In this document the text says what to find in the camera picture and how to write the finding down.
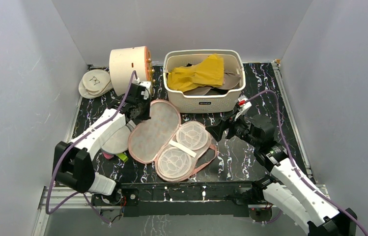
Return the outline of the floral mesh laundry bag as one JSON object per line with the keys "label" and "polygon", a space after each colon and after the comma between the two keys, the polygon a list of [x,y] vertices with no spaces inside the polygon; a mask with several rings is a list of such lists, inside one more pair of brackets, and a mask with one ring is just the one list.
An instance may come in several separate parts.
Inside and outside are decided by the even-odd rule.
{"label": "floral mesh laundry bag", "polygon": [[166,100],[150,104],[150,119],[138,124],[128,138],[130,155],[154,163],[164,181],[180,182],[207,167],[218,155],[212,136],[198,121],[182,123],[181,114]]}

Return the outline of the yellow bra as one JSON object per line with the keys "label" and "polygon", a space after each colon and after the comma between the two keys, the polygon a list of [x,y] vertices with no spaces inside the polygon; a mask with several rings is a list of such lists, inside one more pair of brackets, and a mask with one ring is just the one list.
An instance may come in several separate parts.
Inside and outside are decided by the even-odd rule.
{"label": "yellow bra", "polygon": [[196,65],[176,67],[167,76],[168,88],[181,92],[205,86],[220,87],[223,84],[224,59],[218,54],[212,54]]}

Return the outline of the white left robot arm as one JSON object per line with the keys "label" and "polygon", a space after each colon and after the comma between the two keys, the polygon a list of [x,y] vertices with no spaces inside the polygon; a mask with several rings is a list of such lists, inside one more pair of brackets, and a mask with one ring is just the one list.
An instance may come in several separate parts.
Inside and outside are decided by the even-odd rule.
{"label": "white left robot arm", "polygon": [[52,181],[57,181],[79,193],[103,195],[111,205],[122,199],[117,181],[95,172],[92,161],[101,147],[131,121],[150,118],[151,95],[119,96],[99,119],[78,137],[59,142],[55,147]]}

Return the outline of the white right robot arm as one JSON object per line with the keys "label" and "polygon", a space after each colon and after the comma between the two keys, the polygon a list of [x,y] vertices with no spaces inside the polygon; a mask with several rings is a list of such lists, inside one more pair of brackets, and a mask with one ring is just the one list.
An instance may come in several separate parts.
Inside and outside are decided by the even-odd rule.
{"label": "white right robot arm", "polygon": [[341,211],[289,159],[289,152],[275,138],[275,126],[265,115],[252,119],[222,118],[206,130],[216,141],[227,131],[254,147],[257,162],[270,174],[252,183],[252,197],[259,203],[270,202],[288,215],[308,236],[354,236],[356,214]]}

